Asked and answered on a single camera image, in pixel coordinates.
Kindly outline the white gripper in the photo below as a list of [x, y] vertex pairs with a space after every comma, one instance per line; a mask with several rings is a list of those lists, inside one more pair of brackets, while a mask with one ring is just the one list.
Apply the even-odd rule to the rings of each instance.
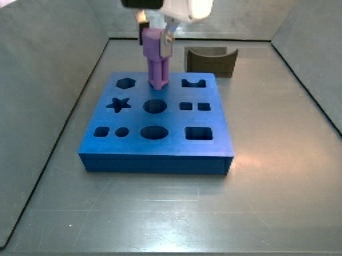
[[193, 23], [206, 19], [212, 14], [214, 0], [121, 0], [126, 8], [137, 9], [135, 20], [139, 30], [139, 44], [144, 44], [144, 30], [150, 27], [145, 10], [154, 10], [166, 18], [166, 28], [161, 33], [161, 56], [173, 55], [174, 34], [181, 21]]

